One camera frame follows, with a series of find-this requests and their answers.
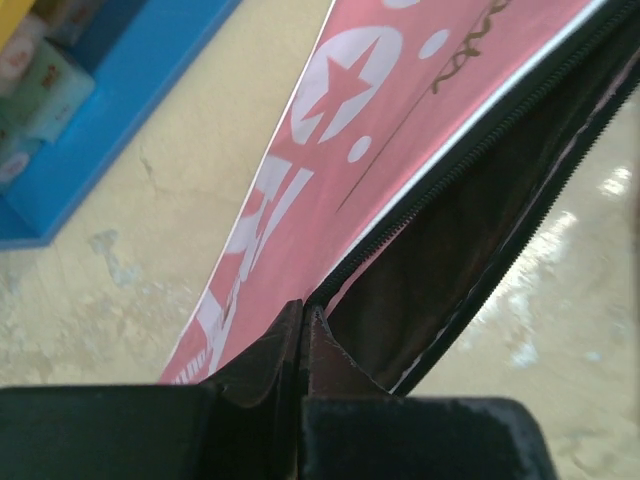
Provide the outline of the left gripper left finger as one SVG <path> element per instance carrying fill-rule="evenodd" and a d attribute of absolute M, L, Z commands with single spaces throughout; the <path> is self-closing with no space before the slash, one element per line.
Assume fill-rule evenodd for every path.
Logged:
<path fill-rule="evenodd" d="M 190 385 L 6 387 L 5 479 L 291 479 L 303 305 Z"/>

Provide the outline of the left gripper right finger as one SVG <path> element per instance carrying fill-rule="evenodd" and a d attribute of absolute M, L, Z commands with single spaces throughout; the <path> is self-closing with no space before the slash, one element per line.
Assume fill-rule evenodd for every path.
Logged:
<path fill-rule="evenodd" d="M 385 392 L 310 309 L 301 409 L 303 479 L 555 479 L 544 436 L 501 397 L 399 397 Z"/>

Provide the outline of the pink racket bag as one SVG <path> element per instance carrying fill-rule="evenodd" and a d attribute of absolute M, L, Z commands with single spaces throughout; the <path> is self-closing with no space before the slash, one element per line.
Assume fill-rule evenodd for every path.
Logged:
<path fill-rule="evenodd" d="M 635 1 L 335 1 L 162 375 L 196 384 L 318 311 L 410 392 L 636 79 Z"/>

